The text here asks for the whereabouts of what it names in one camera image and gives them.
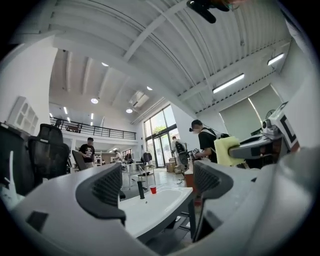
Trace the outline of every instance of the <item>ceiling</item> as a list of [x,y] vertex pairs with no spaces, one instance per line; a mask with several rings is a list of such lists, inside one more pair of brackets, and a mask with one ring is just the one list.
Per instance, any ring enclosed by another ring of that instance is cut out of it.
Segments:
[[[147,101],[141,107],[133,107],[130,100],[138,91],[147,96]],[[87,115],[85,111],[92,111],[102,117],[109,113],[133,120],[161,97],[101,61],[59,49],[52,68],[49,98],[53,104],[82,111],[83,116]],[[93,104],[92,98],[98,99],[98,104]]]
[[[34,15],[42,16],[33,16],[21,29],[63,31],[54,46],[67,50],[58,51],[50,101],[137,121],[164,97],[195,116],[281,70],[286,55],[267,65],[272,57],[288,53],[291,42],[275,1],[248,0],[230,12],[211,9],[215,24],[187,8],[186,2],[60,0],[37,10]],[[241,73],[243,80],[212,93]],[[150,99],[139,113],[127,115],[136,90]],[[101,100],[94,109],[93,97]]]
[[101,126],[103,116],[93,113],[93,119],[91,119],[91,113],[81,112],[67,107],[67,113],[65,113],[64,106],[57,105],[54,103],[49,103],[49,111],[54,118],[59,118],[67,120],[70,118],[72,122],[77,122],[80,124],[90,125],[93,122],[93,126]]

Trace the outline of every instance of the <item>face mask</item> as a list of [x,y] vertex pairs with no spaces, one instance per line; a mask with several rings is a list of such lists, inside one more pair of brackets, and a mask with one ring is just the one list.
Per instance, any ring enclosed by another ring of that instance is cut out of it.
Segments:
[[201,129],[193,129],[192,133],[193,134],[199,134],[201,132]]

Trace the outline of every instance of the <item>doorway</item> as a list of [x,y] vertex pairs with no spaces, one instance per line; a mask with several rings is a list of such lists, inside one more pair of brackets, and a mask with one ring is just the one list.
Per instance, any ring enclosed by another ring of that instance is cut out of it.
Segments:
[[165,168],[172,157],[169,133],[157,136],[154,139],[154,152],[157,168]]

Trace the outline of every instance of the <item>red cup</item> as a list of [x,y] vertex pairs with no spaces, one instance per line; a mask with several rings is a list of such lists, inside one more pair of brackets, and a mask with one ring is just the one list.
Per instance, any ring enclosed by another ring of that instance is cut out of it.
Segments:
[[157,193],[157,187],[155,185],[151,185],[150,186],[150,190],[152,194],[156,194]]

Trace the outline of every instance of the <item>black metal railing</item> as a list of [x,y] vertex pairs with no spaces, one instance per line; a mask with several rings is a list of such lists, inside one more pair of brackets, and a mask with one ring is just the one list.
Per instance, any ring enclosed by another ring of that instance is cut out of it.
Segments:
[[135,140],[136,133],[132,131],[109,129],[98,126],[91,126],[84,123],[63,120],[59,118],[51,118],[51,125],[58,127],[62,131],[73,132],[77,134],[95,135],[101,137],[109,137],[116,139]]

